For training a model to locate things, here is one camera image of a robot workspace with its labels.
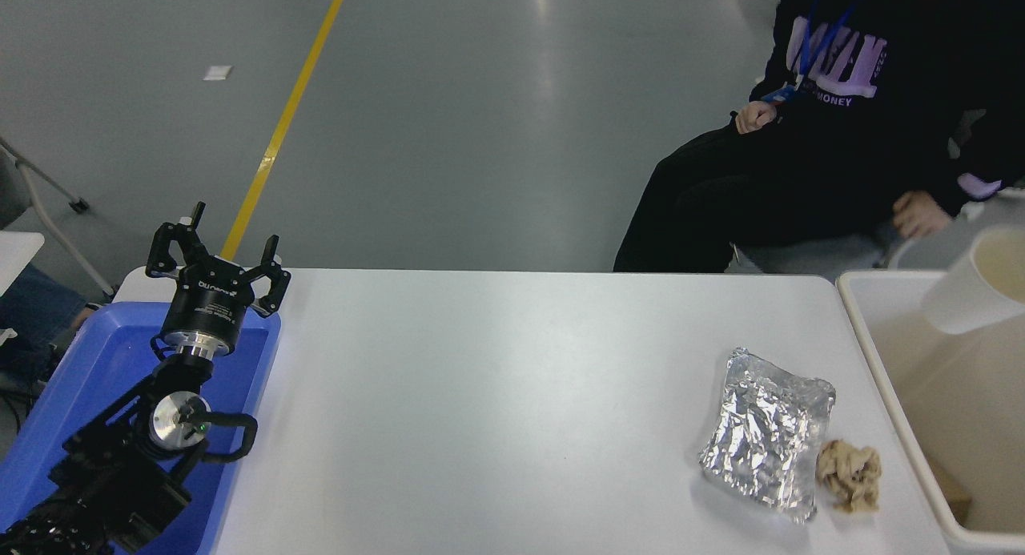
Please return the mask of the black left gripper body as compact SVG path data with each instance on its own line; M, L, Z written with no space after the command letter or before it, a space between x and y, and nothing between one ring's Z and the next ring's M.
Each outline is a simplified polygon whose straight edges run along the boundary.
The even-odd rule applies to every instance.
M238 264L223 259L187 264L177 274L162 340L182 344L187 335L212 336L217 348L235 348L253 299L251 281Z

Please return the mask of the seated person's right hand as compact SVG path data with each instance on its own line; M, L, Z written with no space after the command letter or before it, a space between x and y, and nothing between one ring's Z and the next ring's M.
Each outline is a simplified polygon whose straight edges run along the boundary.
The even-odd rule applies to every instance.
M773 103L764 100L753 100L734 115L734 127L740 135L761 131L766 125L776 120L778 110Z

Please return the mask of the seated person's left hand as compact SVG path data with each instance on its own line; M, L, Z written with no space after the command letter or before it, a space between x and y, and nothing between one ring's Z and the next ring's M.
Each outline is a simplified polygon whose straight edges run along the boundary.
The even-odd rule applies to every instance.
M894 201L892 223L904 239L920 239L943 231L953 222L927 191L905 191Z

